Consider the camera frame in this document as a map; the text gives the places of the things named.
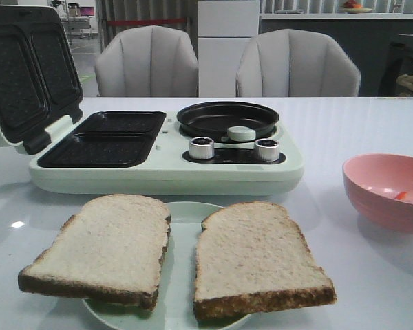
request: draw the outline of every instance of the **white table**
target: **white table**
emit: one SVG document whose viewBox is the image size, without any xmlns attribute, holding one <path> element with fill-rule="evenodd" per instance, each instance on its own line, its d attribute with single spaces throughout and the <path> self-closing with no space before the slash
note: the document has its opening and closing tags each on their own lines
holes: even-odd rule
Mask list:
<svg viewBox="0 0 413 330">
<path fill-rule="evenodd" d="M 207 100 L 90 98 L 81 108 L 86 115 L 105 110 L 178 111 Z M 223 206 L 254 199 L 283 204 L 338 295 L 335 305 L 257 314 L 243 329 L 413 330 L 413 236 L 359 216 L 341 176 L 343 162 L 360 153 L 413 156 L 413 99 L 243 100 L 280 112 L 305 157 L 306 171 L 298 187 L 286 196 L 159 198 Z M 30 159 L 13 148 L 0 148 L 0 329 L 108 329 L 78 299 L 23 294 L 17 287 L 19 270 L 51 244 L 70 215 L 95 197 L 37 188 L 28 174 Z M 18 221 L 25 225 L 13 228 Z"/>
<path fill-rule="evenodd" d="M 69 43 L 72 44 L 72 33 L 79 32 L 80 38 L 84 37 L 83 30 L 89 30 L 88 39 L 92 37 L 92 26 L 90 25 L 90 17 L 71 16 L 61 17 L 61 23 L 69 38 Z"/>
</svg>

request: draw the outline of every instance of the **white bread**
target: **white bread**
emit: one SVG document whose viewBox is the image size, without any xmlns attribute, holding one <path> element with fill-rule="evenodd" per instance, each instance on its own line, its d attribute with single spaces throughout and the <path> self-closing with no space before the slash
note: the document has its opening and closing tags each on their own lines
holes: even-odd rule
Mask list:
<svg viewBox="0 0 413 330">
<path fill-rule="evenodd" d="M 19 288 L 152 310 L 169 222 L 168 207 L 157 199 L 139 195 L 93 199 L 63 225 L 50 248 L 20 271 Z"/>
<path fill-rule="evenodd" d="M 285 208 L 234 204 L 207 217 L 202 229 L 193 301 L 198 320 L 336 301 L 332 281 Z"/>
</svg>

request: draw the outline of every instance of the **chair back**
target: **chair back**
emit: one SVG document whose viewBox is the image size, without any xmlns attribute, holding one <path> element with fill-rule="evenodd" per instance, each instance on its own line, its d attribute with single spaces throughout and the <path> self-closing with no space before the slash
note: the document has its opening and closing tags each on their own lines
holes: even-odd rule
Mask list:
<svg viewBox="0 0 413 330">
<path fill-rule="evenodd" d="M 254 36 L 236 76 L 238 96 L 357 96 L 361 74 L 325 34 L 284 29 Z"/>
<path fill-rule="evenodd" d="M 161 26 L 125 30 L 97 58 L 95 72 L 100 96 L 197 95 L 198 60 L 182 30 Z"/>
</svg>

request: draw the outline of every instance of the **white cabinet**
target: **white cabinet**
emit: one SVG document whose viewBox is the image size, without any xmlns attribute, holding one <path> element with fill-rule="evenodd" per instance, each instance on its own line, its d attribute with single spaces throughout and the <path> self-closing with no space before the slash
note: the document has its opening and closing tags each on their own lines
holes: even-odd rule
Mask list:
<svg viewBox="0 0 413 330">
<path fill-rule="evenodd" d="M 198 2 L 199 96 L 235 96 L 244 48 L 258 34 L 260 0 Z"/>
</svg>

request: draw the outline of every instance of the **lid hinge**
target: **lid hinge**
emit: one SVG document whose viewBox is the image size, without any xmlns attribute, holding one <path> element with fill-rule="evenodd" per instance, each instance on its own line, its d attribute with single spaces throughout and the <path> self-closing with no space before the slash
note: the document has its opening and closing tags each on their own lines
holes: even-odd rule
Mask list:
<svg viewBox="0 0 413 330">
<path fill-rule="evenodd" d="M 72 126 L 72 118 L 68 115 L 64 115 L 56 122 L 46 127 L 42 134 L 39 134 L 32 139 L 25 140 L 23 143 L 24 149 L 30 155 L 39 153 L 52 142 L 65 137 L 70 132 Z"/>
</svg>

